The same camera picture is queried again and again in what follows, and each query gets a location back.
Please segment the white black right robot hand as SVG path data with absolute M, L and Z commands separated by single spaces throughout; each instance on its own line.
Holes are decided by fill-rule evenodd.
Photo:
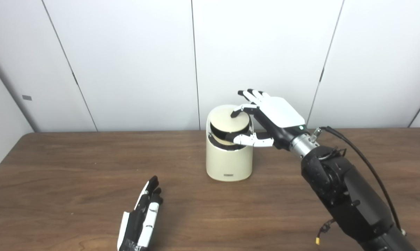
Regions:
M 239 90 L 238 95 L 248 100 L 247 104 L 234 108 L 231 118 L 242 113 L 252 115 L 264 128 L 260 133 L 227 133 L 225 140 L 234 144 L 271 147 L 290 151 L 292 141 L 308 132 L 304 118 L 284 99 L 271 97 L 266 92 L 253 89 Z

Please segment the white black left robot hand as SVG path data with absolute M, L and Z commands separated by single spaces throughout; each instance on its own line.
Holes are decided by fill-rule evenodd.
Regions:
M 160 206 L 163 204 L 158 176 L 146 182 L 131 212 L 124 212 L 117 241 L 118 251 L 149 251 Z

